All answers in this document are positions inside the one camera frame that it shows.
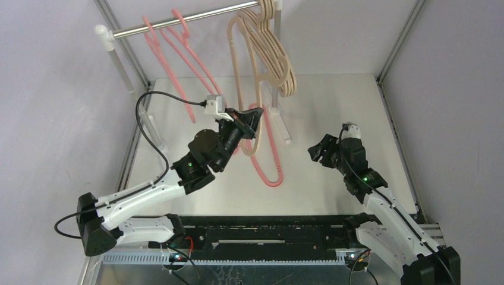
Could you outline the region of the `pink hanger top hook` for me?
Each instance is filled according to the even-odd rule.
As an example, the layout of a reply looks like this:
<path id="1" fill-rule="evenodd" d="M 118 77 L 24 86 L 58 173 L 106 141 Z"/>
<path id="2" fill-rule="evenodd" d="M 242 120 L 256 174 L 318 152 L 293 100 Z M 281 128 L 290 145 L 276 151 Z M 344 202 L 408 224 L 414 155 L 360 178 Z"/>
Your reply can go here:
<path id="1" fill-rule="evenodd" d="M 142 16 L 142 19 L 148 29 L 148 31 L 144 33 L 144 36 L 145 36 L 146 42 L 147 42 L 150 50 L 152 51 L 152 53 L 154 54 L 154 56 L 156 57 L 158 62 L 161 64 L 163 70 L 165 71 L 168 78 L 171 80 L 173 86 L 175 87 L 175 90 L 177 91 L 177 94 L 178 94 L 178 97 L 176 97 L 175 99 L 182 100 L 182 102 L 184 103 L 184 106 L 187 110 L 187 113 L 191 119 L 191 122 L 195 123 L 196 117 L 194 116 L 192 107 L 189 103 L 187 103 L 188 100 L 187 100 L 187 96 L 185 94 L 185 91 L 182 88 L 182 85 L 179 83 L 177 77 L 175 76 L 175 73 L 173 72 L 173 70 L 169 66 L 167 59 L 164 57 L 164 54 L 162 52 L 162 48 L 160 46 L 160 42 L 157 37 L 157 34 L 155 33 L 150 21 L 148 20 L 148 18 L 145 15 Z"/>

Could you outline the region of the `beige hanger large hook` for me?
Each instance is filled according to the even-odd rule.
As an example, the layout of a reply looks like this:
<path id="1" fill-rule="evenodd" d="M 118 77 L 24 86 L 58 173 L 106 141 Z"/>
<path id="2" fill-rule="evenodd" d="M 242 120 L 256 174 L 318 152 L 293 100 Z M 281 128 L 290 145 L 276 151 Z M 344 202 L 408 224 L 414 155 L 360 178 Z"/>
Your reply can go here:
<path id="1" fill-rule="evenodd" d="M 252 18 L 252 15 L 254 13 L 255 12 L 250 9 L 238 12 L 236 16 L 232 17 L 229 21 L 226 31 L 228 36 L 229 49 L 231 52 L 235 85 L 237 88 L 238 108 L 240 111 L 245 110 L 245 90 L 242 83 L 240 61 L 238 59 L 238 49 L 236 47 L 238 35 L 240 35 L 245 42 L 248 56 L 250 58 L 257 107 L 263 107 L 262 82 L 267 82 L 266 80 L 262 80 L 260 78 L 260 75 L 266 73 L 266 67 L 263 65 L 261 59 L 256 54 L 256 50 L 253 45 L 252 35 L 254 33 L 254 28 L 252 24 L 254 19 Z"/>

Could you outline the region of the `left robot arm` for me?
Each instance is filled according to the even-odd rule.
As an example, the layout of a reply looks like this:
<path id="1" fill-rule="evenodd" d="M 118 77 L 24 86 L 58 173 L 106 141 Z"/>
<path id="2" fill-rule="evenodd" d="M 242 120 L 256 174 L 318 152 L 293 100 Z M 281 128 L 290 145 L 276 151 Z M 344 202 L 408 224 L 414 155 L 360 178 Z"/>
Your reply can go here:
<path id="1" fill-rule="evenodd" d="M 188 144 L 189 152 L 173 162 L 156 181 L 102 197 L 88 192 L 78 198 L 76 222 L 88 257 L 103 254 L 131 242 L 166 242 L 177 248 L 186 232 L 174 214 L 160 218 L 138 218 L 141 211 L 158 203 L 189 195 L 215 180 L 223 172 L 241 140 L 256 137 L 263 109 L 225 109 L 229 120 L 219 119 L 218 130 L 203 129 Z"/>

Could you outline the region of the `pink hanger long bar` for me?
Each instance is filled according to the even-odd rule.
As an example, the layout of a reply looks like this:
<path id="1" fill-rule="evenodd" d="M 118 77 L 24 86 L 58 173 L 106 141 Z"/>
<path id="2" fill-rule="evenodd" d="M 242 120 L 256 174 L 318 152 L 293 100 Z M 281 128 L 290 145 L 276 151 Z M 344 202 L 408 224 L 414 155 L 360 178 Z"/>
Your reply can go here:
<path id="1" fill-rule="evenodd" d="M 254 171 L 260 180 L 270 188 L 277 188 L 284 182 L 284 173 L 282 170 L 281 158 L 273 128 L 270 121 L 270 116 L 267 111 L 263 115 L 263 145 L 261 149 L 250 156 L 249 159 L 252 163 Z"/>

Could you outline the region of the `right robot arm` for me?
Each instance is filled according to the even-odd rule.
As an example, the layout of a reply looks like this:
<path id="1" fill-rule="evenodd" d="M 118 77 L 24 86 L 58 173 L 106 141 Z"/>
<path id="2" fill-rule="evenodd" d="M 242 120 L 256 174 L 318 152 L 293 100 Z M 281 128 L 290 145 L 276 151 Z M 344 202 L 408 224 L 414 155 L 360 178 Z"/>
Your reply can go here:
<path id="1" fill-rule="evenodd" d="M 346 220 L 347 245 L 364 245 L 373 251 L 401 284 L 461 283 L 457 251 L 440 245 L 404 210 L 385 179 L 368 166 L 360 138 L 326 134 L 307 151 L 312 161 L 338 170 L 348 192 L 370 211 Z"/>

